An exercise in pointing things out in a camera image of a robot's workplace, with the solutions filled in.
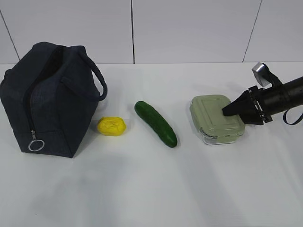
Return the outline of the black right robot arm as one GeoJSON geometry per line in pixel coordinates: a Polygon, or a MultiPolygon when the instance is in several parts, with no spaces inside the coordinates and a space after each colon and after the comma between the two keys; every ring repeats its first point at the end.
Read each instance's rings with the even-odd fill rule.
{"type": "Polygon", "coordinates": [[[238,115],[245,125],[263,125],[272,115],[303,104],[303,78],[267,89],[250,87],[223,108],[224,116],[238,115]]]}

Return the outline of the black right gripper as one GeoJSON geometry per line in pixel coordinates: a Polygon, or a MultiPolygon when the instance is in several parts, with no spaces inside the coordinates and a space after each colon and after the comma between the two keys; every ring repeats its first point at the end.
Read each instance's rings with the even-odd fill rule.
{"type": "Polygon", "coordinates": [[[239,115],[245,125],[263,125],[271,122],[272,117],[263,100],[263,88],[250,87],[235,101],[223,108],[224,116],[239,115]]]}

